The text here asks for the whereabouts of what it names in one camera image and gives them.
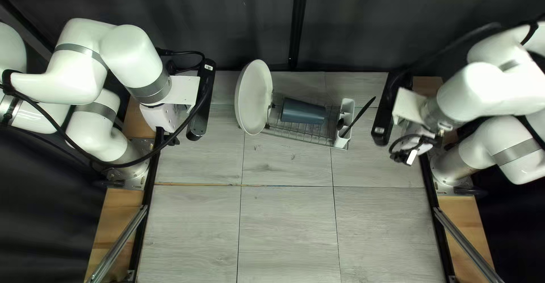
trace black cable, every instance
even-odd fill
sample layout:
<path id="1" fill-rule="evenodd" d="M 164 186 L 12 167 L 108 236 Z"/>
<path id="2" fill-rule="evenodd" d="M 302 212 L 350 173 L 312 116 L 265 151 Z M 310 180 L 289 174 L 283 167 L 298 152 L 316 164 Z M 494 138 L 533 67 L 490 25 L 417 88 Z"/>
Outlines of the black cable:
<path id="1" fill-rule="evenodd" d="M 173 50 L 166 50 L 166 49 L 161 49 L 157 47 L 155 47 L 155 50 L 157 51 L 157 54 L 159 54 L 159 56 L 178 56 L 178 55 L 187 55 L 187 54 L 195 54 L 195 55 L 201 56 L 201 60 L 197 64 L 189 68 L 176 68 L 174 71 L 174 74 L 180 74 L 182 72 L 198 69 L 199 66 L 201 66 L 201 64 L 203 63 L 204 59 L 206 58 L 204 56 L 204 53 L 200 51 L 173 51 Z"/>
<path id="2" fill-rule="evenodd" d="M 417 133 L 411 133 L 411 134 L 407 134 L 407 135 L 403 135 L 401 136 L 400 138 L 398 138 L 397 140 L 394 140 L 392 142 L 392 145 L 390 145 L 390 148 L 388 149 L 388 152 L 390 154 L 399 154 L 401 153 L 401 151 L 396 151 L 396 152 L 393 152 L 393 147 L 395 147 L 399 142 L 403 141 L 403 140 L 406 140 L 406 139 L 409 139 L 411 137 L 422 137 L 421 134 L 417 134 Z M 407 150 L 403 150 L 403 153 L 408 153 L 408 152 L 411 152 L 412 150 L 414 149 L 417 149 L 419 148 L 420 146 L 422 146 L 422 144 L 424 144 L 424 141 L 420 140 L 418 142 L 418 144 L 410 149 L 407 149 Z"/>
<path id="3" fill-rule="evenodd" d="M 390 81 L 390 84 L 388 85 L 388 94 L 387 94 L 387 99 L 388 101 L 391 101 L 392 100 L 392 94 L 393 94 L 393 91 L 392 91 L 392 88 L 396 85 L 397 81 L 399 80 L 399 78 L 402 78 L 404 74 L 406 74 L 407 72 L 411 71 L 411 70 L 414 70 L 414 69 L 418 69 L 422 66 L 425 66 L 429 63 L 431 63 L 434 59 L 438 58 L 439 56 L 443 55 L 445 52 L 447 51 L 450 51 L 452 50 L 453 48 L 461 45 L 462 43 L 465 43 L 466 41 L 468 41 L 469 39 L 483 33 L 483 32 L 486 32 L 486 31 L 489 31 L 489 30 L 494 30 L 494 29 L 501 29 L 502 26 L 499 22 L 492 22 L 492 23 L 487 23 L 485 24 L 484 26 L 480 26 L 476 29 L 473 29 L 469 32 L 467 32 L 466 34 L 462 35 L 461 37 L 457 38 L 456 40 L 454 40 L 453 42 L 449 43 L 448 45 L 446 45 L 443 49 L 431 54 L 431 55 L 426 55 L 426 56 L 423 56 L 423 57 L 420 57 L 418 60 L 416 60 L 415 62 L 411 63 L 410 65 L 406 66 L 406 67 L 403 67 L 402 69 L 399 70 L 399 73 Z"/>
<path id="4" fill-rule="evenodd" d="M 4 84 L 0 84 L 0 88 L 4 89 Z M 14 89 L 10 89 L 9 91 L 6 91 L 5 93 L 9 95 L 13 95 L 15 97 L 18 97 L 26 102 L 28 102 L 32 107 L 34 107 L 38 112 L 40 112 L 44 117 L 53 125 L 53 127 L 60 133 L 60 135 L 72 146 L 74 149 L 76 149 L 78 152 L 80 152 L 83 156 L 88 158 L 89 160 L 96 162 L 105 168 L 125 168 L 125 167 L 131 167 L 133 165 L 136 165 L 140 162 L 143 162 L 155 154 L 159 153 L 161 149 L 168 146 L 168 144 L 173 141 L 178 134 L 181 133 L 181 131 L 188 125 L 188 123 L 193 119 L 193 117 L 197 114 L 197 112 L 201 109 L 201 107 L 204 105 L 204 102 L 208 99 L 209 96 L 212 94 L 212 84 L 209 84 L 207 86 L 206 92 L 204 93 L 203 97 L 199 100 L 198 103 L 196 103 L 195 107 L 191 110 L 191 113 L 187 118 L 181 123 L 181 125 L 176 129 L 174 133 L 168 136 L 167 140 L 163 141 L 159 146 L 156 146 L 152 151 L 150 151 L 148 154 L 143 155 L 142 157 L 126 162 L 126 163 L 119 163 L 119 164 L 113 164 L 110 162 L 105 162 L 100 160 L 99 158 L 95 157 L 92 154 L 87 153 L 85 150 L 83 150 L 80 146 L 78 146 L 67 134 L 66 132 L 57 124 L 57 122 L 49 115 L 41 106 L 39 106 L 36 102 L 34 102 L 30 97 L 26 96 L 25 94 L 20 93 L 19 91 L 16 91 Z"/>

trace metal rail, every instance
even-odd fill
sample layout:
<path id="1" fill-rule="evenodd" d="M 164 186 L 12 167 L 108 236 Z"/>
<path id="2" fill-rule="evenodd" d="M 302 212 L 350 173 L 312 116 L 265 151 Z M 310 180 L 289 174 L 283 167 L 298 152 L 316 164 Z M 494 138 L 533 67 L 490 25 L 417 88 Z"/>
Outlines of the metal rail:
<path id="1" fill-rule="evenodd" d="M 443 211 L 434 207 L 433 212 L 437 220 L 445 227 L 448 233 L 456 240 L 456 242 L 462 247 L 470 259 L 475 263 L 477 268 L 482 272 L 485 278 L 492 283 L 504 283 L 500 276 L 494 271 L 487 261 L 482 257 L 482 255 L 473 247 L 473 245 L 468 241 L 468 239 L 458 230 L 456 225 L 448 218 Z"/>
<path id="2" fill-rule="evenodd" d="M 125 246 L 125 243 L 127 242 L 127 240 L 129 240 L 131 234 L 136 231 L 136 228 L 146 217 L 147 213 L 148 206 L 141 206 L 138 213 L 136 213 L 133 219 L 131 219 L 131 222 L 126 226 L 125 230 L 123 230 L 119 238 L 113 244 L 112 248 L 102 258 L 102 261 L 100 261 L 99 265 L 95 268 L 95 271 L 93 271 L 93 273 L 87 280 L 87 283 L 100 283 L 104 279 L 104 277 L 112 267 L 113 263 L 116 261 L 117 256 L 119 255 L 119 253 L 121 253 L 121 250 Z"/>

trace silver metal band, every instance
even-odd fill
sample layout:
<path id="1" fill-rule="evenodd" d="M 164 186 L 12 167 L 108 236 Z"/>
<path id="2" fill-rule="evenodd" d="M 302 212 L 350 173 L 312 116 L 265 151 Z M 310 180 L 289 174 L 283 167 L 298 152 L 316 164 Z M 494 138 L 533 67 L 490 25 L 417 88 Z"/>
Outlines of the silver metal band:
<path id="1" fill-rule="evenodd" d="M 437 132 L 441 128 L 440 125 L 457 129 L 465 122 L 454 120 L 441 110 L 437 103 L 437 96 L 428 98 L 420 107 L 420 115 L 424 120 L 425 126 L 432 132 Z"/>
<path id="2" fill-rule="evenodd" d="M 161 101 L 172 88 L 172 79 L 163 68 L 159 77 L 153 83 L 144 87 L 126 87 L 127 90 L 142 104 L 152 104 Z"/>
<path id="3" fill-rule="evenodd" d="M 77 105 L 74 111 L 99 114 L 100 116 L 106 117 L 108 120 L 112 122 L 114 122 L 116 119 L 116 112 L 113 109 L 107 107 L 104 104 L 100 104 L 98 102 L 93 102 L 93 103 L 84 104 L 84 105 Z"/>
<path id="4" fill-rule="evenodd" d="M 10 95 L 4 95 L 2 101 L 0 101 L 0 122 L 4 120 L 5 113 L 11 113 L 11 119 L 8 121 L 8 125 L 13 123 L 15 115 L 19 111 L 19 108 L 23 104 L 23 101 L 19 98 Z"/>
<path id="5" fill-rule="evenodd" d="M 464 162 L 459 144 L 439 156 L 433 156 L 431 167 L 433 177 L 449 186 L 459 185 L 461 179 L 479 170 Z"/>
<path id="6" fill-rule="evenodd" d="M 508 149 L 505 149 L 499 153 L 492 155 L 494 161 L 498 166 L 505 165 L 510 161 L 514 161 L 521 158 L 524 155 L 528 155 L 532 152 L 541 149 L 540 145 L 535 139 L 525 140 L 519 144 L 514 145 Z"/>
<path id="7" fill-rule="evenodd" d="M 75 43 L 61 43 L 60 45 L 55 47 L 54 52 L 57 52 L 57 51 L 60 51 L 60 50 L 74 51 L 74 52 L 79 52 L 81 54 L 91 56 L 97 62 L 102 64 L 102 66 L 104 66 L 104 68 L 106 68 L 106 70 L 108 70 L 108 65 L 106 65 L 106 63 L 103 61 L 102 57 L 100 57 L 100 54 L 96 53 L 95 51 L 93 51 L 93 50 L 91 50 L 89 48 L 86 48 L 86 47 L 80 46 L 80 45 L 76 45 Z"/>

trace white bracket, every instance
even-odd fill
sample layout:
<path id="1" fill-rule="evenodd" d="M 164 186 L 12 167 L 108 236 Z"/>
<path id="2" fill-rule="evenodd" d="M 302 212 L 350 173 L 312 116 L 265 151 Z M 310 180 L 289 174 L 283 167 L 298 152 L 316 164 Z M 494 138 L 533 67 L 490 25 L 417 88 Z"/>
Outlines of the white bracket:
<path id="1" fill-rule="evenodd" d="M 399 87 L 392 110 L 393 123 L 399 124 L 402 119 L 406 119 L 418 124 L 424 124 L 424 120 L 420 116 L 420 107 L 425 101 L 425 96 Z"/>
<path id="2" fill-rule="evenodd" d="M 199 82 L 198 76 L 171 76 L 172 88 L 168 95 L 161 100 L 163 105 L 148 107 L 140 104 L 140 112 L 147 124 L 155 131 L 157 126 L 172 133 L 185 120 L 186 114 L 197 102 Z"/>

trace cable clip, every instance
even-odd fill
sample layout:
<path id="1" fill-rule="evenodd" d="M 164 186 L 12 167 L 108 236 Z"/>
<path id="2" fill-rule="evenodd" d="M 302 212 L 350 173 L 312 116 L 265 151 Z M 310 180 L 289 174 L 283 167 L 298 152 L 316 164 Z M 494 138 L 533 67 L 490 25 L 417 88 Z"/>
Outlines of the cable clip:
<path id="1" fill-rule="evenodd" d="M 14 72 L 18 74 L 22 73 L 21 71 L 13 69 L 6 69 L 2 72 L 2 90 L 6 95 L 15 96 L 15 88 L 11 84 L 11 74 Z"/>

